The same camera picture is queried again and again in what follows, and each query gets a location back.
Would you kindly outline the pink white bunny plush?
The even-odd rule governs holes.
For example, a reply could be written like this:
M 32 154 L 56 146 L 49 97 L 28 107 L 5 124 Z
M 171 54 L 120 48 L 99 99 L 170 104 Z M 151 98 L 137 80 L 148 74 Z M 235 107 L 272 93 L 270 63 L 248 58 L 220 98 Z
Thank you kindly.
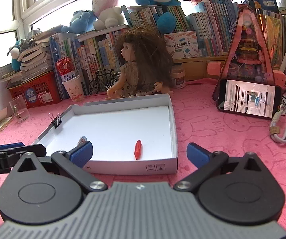
M 96 31 L 109 29 L 124 24 L 121 15 L 122 9 L 118 7 L 119 0 L 92 0 L 92 11 L 97 20 L 93 23 Z

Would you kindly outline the pink bunny table cloth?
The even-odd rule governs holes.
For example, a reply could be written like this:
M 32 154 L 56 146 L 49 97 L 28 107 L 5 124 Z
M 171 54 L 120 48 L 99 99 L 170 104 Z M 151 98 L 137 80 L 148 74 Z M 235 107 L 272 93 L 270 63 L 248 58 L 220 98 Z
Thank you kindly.
M 198 83 L 201 84 L 188 85 L 174 91 L 172 95 L 179 157 L 179 167 L 175 175 L 97 177 L 108 186 L 114 181 L 167 181 L 175 184 L 196 170 L 186 157 L 188 143 L 194 142 L 209 151 L 224 151 L 235 157 L 241 157 L 246 152 L 255 152 L 270 169 L 286 195 L 286 144 L 277 144 L 270 139 L 270 121 L 218 111 L 212 100 L 215 85 L 206 79 Z M 70 105 L 72 101 L 68 99 L 58 104 L 30 109 L 29 119 L 21 124 L 13 120 L 0 132 L 0 145 L 15 142 L 31 144 L 50 124 L 48 114 L 62 113 Z M 7 174 L 0 175 L 0 186 L 6 177 Z M 286 229 L 286 202 L 279 223 Z

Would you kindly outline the white paper cup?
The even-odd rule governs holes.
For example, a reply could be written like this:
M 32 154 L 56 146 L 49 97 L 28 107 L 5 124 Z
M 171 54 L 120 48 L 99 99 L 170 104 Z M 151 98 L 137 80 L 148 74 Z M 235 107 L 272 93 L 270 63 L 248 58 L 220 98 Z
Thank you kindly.
M 80 75 L 77 75 L 71 80 L 63 82 L 62 84 L 73 102 L 77 103 L 84 99 Z

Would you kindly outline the brown haired doll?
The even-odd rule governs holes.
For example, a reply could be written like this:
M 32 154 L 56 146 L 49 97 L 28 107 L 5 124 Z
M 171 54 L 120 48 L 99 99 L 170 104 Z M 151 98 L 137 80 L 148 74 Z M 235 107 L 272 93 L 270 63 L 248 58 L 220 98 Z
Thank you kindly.
M 107 100 L 173 94 L 173 59 L 155 30 L 135 27 L 124 31 L 118 38 L 118 52 L 126 62 L 120 66 L 118 81 L 107 90 Z

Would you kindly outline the white cardboard box tray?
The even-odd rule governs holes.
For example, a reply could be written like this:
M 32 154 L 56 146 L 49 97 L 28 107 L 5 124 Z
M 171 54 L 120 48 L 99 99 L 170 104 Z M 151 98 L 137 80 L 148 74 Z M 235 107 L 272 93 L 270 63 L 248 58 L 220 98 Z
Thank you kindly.
M 178 140 L 168 94 L 71 105 L 57 129 L 49 125 L 35 140 L 50 156 L 70 151 L 82 136 L 93 155 L 82 167 L 106 175 L 164 175 L 178 170 Z M 140 159 L 134 157 L 141 140 Z

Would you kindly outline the small lidded jar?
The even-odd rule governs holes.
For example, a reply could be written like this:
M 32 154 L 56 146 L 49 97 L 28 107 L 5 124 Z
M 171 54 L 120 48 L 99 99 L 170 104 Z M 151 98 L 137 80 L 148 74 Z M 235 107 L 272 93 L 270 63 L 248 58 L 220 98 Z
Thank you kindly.
M 186 73 L 183 66 L 176 65 L 172 67 L 171 79 L 172 79 L 172 85 L 175 89 L 182 89 L 186 86 L 185 76 Z

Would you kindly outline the small blue bear plush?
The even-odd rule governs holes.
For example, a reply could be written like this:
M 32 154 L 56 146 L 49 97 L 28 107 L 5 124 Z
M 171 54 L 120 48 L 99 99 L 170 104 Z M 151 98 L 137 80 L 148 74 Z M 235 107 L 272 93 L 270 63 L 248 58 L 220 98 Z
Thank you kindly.
M 62 33 L 74 33 L 83 34 L 90 31 L 93 28 L 93 23 L 96 20 L 96 16 L 93 11 L 79 10 L 75 11 L 70 21 L 69 26 L 63 26 Z

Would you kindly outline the red plastic crate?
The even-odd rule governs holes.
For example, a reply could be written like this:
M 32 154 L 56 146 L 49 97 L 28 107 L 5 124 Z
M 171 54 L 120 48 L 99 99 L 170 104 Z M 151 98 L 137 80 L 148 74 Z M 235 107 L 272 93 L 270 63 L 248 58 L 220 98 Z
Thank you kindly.
M 13 99 L 22 95 L 27 108 L 56 104 L 61 101 L 54 71 L 42 74 L 24 84 L 9 87 L 7 90 Z

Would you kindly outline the black binder clip on tray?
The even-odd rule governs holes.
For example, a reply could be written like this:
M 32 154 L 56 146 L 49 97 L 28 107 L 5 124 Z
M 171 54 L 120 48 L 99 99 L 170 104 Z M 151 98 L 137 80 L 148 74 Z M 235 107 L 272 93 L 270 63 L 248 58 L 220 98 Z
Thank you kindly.
M 61 114 L 58 113 L 56 116 L 54 116 L 54 114 L 50 112 L 48 116 L 51 119 L 51 124 L 55 127 L 55 129 L 57 129 L 62 123 Z

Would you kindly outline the pink triangular dollhouse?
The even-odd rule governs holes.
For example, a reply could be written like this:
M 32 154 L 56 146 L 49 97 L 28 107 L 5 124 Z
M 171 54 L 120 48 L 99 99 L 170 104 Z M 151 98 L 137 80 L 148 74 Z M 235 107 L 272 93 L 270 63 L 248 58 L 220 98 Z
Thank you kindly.
M 273 69 L 261 26 L 249 5 L 238 10 L 230 48 L 213 92 L 214 100 L 218 99 L 223 79 L 285 87 L 285 74 Z

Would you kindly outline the red crayon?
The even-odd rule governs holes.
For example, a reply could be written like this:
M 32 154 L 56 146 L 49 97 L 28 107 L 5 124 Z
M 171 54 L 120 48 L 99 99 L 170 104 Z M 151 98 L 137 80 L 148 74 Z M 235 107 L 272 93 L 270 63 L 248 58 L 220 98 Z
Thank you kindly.
M 135 144 L 135 149 L 134 149 L 134 157 L 136 160 L 140 159 L 141 151 L 142 151 L 141 140 L 138 140 Z

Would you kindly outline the red beer can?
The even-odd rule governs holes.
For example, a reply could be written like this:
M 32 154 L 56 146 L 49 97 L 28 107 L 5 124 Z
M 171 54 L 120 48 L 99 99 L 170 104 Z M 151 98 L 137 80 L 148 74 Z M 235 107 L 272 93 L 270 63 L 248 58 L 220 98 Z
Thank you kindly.
M 70 57 L 64 57 L 57 61 L 56 69 L 59 72 L 62 82 L 73 79 L 76 75 L 76 68 Z

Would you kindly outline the stack of books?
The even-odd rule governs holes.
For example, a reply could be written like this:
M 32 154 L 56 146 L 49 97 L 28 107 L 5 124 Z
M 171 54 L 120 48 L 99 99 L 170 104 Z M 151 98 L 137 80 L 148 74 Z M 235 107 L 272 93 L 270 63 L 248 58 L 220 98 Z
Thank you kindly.
M 60 33 L 61 25 L 47 31 L 32 30 L 21 40 L 19 56 L 21 81 L 28 81 L 53 70 L 50 37 Z

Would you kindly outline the clear acrylic block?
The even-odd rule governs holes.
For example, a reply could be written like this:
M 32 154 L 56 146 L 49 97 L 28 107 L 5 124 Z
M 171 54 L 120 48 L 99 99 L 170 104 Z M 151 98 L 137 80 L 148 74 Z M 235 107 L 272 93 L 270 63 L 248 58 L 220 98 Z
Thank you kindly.
M 29 118 L 30 114 L 21 94 L 12 99 L 9 104 L 18 123 L 22 123 Z

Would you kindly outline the blue white plush on books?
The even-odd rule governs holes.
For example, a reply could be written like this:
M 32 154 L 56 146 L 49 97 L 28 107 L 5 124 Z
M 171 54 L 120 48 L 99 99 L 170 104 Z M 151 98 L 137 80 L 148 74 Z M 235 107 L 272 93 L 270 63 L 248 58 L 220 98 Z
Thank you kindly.
M 18 61 L 18 57 L 20 54 L 26 49 L 26 39 L 18 40 L 13 47 L 11 47 L 7 53 L 7 56 L 11 54 L 11 66 L 14 71 L 18 71 L 20 69 L 20 62 Z

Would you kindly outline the smartphone playing video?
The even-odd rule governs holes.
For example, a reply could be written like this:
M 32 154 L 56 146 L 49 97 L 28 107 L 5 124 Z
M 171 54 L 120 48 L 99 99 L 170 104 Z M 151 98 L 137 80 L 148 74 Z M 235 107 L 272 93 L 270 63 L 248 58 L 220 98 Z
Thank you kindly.
M 281 101 L 279 86 L 223 79 L 219 84 L 217 108 L 228 113 L 271 119 Z

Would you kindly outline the white illustrated box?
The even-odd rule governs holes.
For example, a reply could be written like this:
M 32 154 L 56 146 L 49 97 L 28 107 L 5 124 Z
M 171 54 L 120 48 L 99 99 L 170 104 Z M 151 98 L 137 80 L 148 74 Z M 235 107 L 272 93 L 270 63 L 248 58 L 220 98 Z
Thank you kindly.
M 176 32 L 164 35 L 166 48 L 173 59 L 199 57 L 198 40 L 195 31 Z

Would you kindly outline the miniature black bicycle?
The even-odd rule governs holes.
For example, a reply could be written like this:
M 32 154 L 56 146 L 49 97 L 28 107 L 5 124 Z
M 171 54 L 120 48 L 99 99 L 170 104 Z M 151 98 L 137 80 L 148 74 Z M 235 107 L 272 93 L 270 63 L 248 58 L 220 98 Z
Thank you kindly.
M 118 80 L 120 73 L 110 70 L 96 70 L 94 79 L 89 83 L 89 94 L 98 94 L 101 91 L 107 91 Z

